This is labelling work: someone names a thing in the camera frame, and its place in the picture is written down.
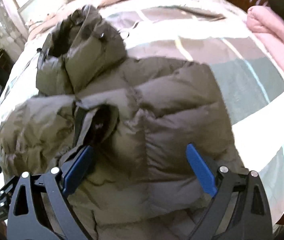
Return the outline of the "brown puffer jacket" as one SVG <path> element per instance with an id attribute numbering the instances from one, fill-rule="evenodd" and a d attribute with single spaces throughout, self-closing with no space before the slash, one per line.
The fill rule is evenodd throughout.
<path id="1" fill-rule="evenodd" d="M 1 124 L 4 178 L 47 172 L 92 145 L 93 172 L 69 202 L 93 239 L 188 239 L 208 203 L 186 159 L 189 143 L 245 171 L 210 67 L 129 57 L 94 7 L 47 36 L 36 88 Z"/>

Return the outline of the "striped pastel bed sheet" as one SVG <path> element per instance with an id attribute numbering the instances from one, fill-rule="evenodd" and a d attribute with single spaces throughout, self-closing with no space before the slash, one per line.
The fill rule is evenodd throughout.
<path id="1" fill-rule="evenodd" d="M 130 57 L 208 64 L 244 166 L 259 173 L 272 221 L 284 214 L 284 71 L 225 0 L 127 0 L 100 9 Z"/>

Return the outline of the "pink folded blanket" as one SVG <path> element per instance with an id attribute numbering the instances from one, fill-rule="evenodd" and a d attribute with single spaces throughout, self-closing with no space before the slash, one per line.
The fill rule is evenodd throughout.
<path id="1" fill-rule="evenodd" d="M 246 25 L 284 71 L 284 20 L 271 8 L 256 5 L 248 9 Z"/>

